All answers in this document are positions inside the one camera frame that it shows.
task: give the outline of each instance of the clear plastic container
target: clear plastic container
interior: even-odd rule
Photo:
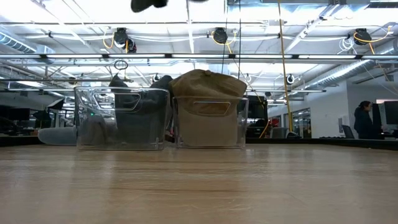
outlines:
[[[247,98],[173,98],[177,147],[244,148],[248,121]]]
[[[78,149],[162,150],[169,98],[155,88],[76,87]]]

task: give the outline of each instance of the table surface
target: table surface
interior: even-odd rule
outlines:
[[[394,223],[398,152],[0,148],[0,223]]]

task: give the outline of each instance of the tan fabric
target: tan fabric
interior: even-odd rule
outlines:
[[[178,99],[180,135],[184,144],[192,147],[236,145],[236,107],[246,91],[244,82],[229,75],[196,69],[169,85]]]

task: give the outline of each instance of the woman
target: woman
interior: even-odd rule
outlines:
[[[373,125],[369,112],[372,109],[372,103],[369,101],[362,101],[355,109],[355,124],[354,129],[358,133],[360,139],[378,139],[380,128]]]

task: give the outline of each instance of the dark jacket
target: dark jacket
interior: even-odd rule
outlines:
[[[369,112],[361,108],[355,109],[354,129],[358,133],[360,139],[378,139],[380,128],[375,127]]]

